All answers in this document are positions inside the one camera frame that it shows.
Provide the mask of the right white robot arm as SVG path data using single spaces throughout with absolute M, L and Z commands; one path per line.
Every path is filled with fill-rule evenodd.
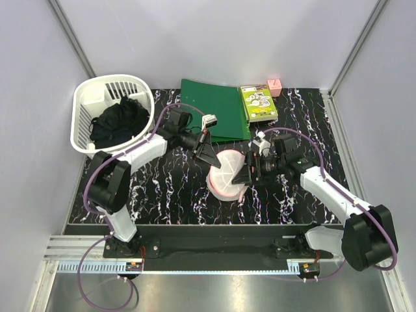
M 284 176 L 308 191 L 340 221 L 342 229 L 310 225 L 296 236 L 293 244 L 301 257 L 325 251 L 343 257 L 355 270 L 369 267 L 391 270 L 398 260 L 398 243 L 393 217 L 384 205 L 371 205 L 353 195 L 334 180 L 323 167 L 323 160 L 305 157 L 292 134 L 277 136 L 272 142 L 260 133 L 255 151 L 248 151 L 234 185 L 262 185 Z

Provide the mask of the white mesh laundry bag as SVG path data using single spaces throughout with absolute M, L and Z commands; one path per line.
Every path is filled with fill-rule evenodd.
M 211 166 L 206 177 L 207 187 L 211 194 L 222 202 L 242 201 L 247 186 L 232 184 L 233 178 L 242 169 L 245 156 L 234 149 L 225 149 L 216 154 L 221 167 Z

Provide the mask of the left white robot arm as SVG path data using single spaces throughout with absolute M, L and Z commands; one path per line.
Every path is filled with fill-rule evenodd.
M 99 151 L 92 158 L 83 194 L 84 207 L 104 217 L 110 235 L 119 240 L 118 250 L 126 257 L 134 257 L 140 251 L 140 241 L 135 238 L 138 230 L 127 211 L 131 174 L 177 147 L 190 151 L 196 161 L 221 167 L 209 131 L 217 124 L 217 117 L 203 114 L 198 133 L 187 128 L 190 121 L 190 112 L 179 105 L 169 105 L 162 110 L 151 133 L 138 143 L 117 155 Z

